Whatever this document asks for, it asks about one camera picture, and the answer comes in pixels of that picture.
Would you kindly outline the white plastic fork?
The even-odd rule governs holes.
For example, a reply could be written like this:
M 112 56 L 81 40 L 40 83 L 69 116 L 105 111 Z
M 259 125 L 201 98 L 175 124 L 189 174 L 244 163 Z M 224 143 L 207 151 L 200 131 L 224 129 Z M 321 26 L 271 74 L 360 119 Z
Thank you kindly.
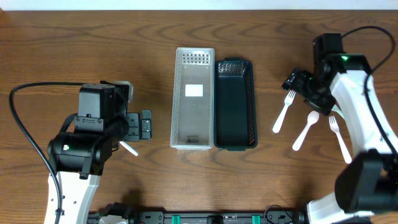
M 340 129 L 339 129 L 338 123 L 336 122 L 336 118 L 334 116 L 329 116 L 328 121 L 329 121 L 330 129 L 336 134 L 338 144 L 340 145 L 340 149 L 341 149 L 341 153 L 342 153 L 344 161 L 347 164 L 350 164 L 352 162 L 352 158 L 351 158 L 348 148 L 346 147 L 346 144 L 340 134 Z
M 278 133 L 280 131 L 282 124 L 284 122 L 286 112 L 287 112 L 289 106 L 293 103 L 294 98 L 295 98 L 295 92 L 293 90 L 290 90 L 284 99 L 284 107 L 282 108 L 282 111 L 280 112 L 280 114 L 279 114 L 278 118 L 276 119 L 274 126 L 272 128 L 272 131 L 274 133 Z

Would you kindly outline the white plastic spoon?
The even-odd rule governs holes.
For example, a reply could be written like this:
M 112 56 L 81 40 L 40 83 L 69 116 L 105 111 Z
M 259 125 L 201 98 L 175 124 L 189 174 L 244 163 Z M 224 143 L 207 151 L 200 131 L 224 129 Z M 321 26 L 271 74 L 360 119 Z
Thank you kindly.
M 304 141 L 310 127 L 319 120 L 319 117 L 320 117 L 320 114 L 317 111 L 311 111 L 308 114 L 307 123 L 306 123 L 304 129 L 302 130 L 302 132 L 299 134 L 298 138 L 295 140 L 295 142 L 292 145 L 292 149 L 294 151 L 298 151 L 301 148 L 303 141 Z

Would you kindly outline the black plastic basket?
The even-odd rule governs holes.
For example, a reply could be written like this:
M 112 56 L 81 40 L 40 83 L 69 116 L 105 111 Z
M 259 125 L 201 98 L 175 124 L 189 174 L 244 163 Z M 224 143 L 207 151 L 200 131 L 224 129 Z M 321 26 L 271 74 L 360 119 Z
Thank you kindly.
M 215 63 L 214 144 L 245 151 L 258 144 L 252 63 L 225 58 Z

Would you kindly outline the mint green plastic fork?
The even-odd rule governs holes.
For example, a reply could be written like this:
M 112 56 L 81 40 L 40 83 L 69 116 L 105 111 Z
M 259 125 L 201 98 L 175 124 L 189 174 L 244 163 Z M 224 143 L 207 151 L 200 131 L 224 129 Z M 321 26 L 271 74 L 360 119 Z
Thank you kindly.
M 343 119 L 345 118 L 342 111 L 339 109 L 337 105 L 334 105 L 331 110 L 334 111 L 335 113 L 338 113 Z

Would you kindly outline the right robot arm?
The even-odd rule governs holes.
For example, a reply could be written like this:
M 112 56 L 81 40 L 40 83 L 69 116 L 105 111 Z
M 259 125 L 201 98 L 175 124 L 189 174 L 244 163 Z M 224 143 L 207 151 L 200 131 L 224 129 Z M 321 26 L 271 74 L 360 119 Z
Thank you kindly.
M 346 53 L 343 38 L 314 38 L 314 71 L 295 68 L 281 86 L 318 114 L 327 116 L 338 105 L 354 152 L 334 191 L 307 203 L 294 223 L 369 223 L 372 215 L 397 211 L 397 136 L 374 90 L 375 69 L 364 55 Z

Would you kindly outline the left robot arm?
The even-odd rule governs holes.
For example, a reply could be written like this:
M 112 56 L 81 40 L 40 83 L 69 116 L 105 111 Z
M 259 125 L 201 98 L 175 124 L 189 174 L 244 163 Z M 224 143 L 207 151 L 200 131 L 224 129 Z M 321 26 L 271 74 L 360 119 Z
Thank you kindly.
M 91 202 L 113 150 L 152 137 L 152 114 L 128 112 L 133 85 L 128 81 L 84 84 L 78 112 L 70 115 L 49 142 L 49 163 L 61 194 L 49 188 L 46 223 L 86 223 Z

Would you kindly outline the white spoon under left gripper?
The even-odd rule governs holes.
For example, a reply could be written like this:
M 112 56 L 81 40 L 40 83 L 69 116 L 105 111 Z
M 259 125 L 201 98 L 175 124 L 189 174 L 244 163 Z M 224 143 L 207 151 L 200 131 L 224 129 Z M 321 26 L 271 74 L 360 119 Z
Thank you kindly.
M 128 143 L 124 142 L 124 141 L 120 141 L 119 144 L 124 147 L 125 149 L 127 149 L 131 154 L 133 154 L 134 156 L 138 156 L 138 152 L 135 151 Z

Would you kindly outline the clear plastic basket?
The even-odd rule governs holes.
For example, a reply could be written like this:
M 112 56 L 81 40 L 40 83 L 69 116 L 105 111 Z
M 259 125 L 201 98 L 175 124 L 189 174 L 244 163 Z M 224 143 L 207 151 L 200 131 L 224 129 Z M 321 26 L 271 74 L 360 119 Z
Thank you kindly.
M 175 56 L 170 146 L 179 150 L 213 147 L 215 50 L 179 47 Z M 186 97 L 185 85 L 203 85 L 202 97 Z

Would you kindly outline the white label in basket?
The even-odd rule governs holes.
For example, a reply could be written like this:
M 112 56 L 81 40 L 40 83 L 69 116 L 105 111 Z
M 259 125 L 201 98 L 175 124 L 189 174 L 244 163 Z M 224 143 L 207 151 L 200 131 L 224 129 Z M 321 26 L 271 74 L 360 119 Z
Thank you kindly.
M 199 85 L 199 84 L 185 85 L 185 96 L 186 97 L 202 97 L 203 96 L 203 85 Z

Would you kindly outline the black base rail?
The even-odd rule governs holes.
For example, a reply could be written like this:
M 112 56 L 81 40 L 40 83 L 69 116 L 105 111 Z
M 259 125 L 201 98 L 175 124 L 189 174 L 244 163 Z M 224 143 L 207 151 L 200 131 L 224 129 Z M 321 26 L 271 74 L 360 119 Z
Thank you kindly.
M 126 224 L 306 224 L 308 218 L 303 210 L 271 205 L 263 212 L 167 212 L 165 210 L 139 209 L 132 205 L 109 204 L 99 212 L 90 213 L 87 223 Z

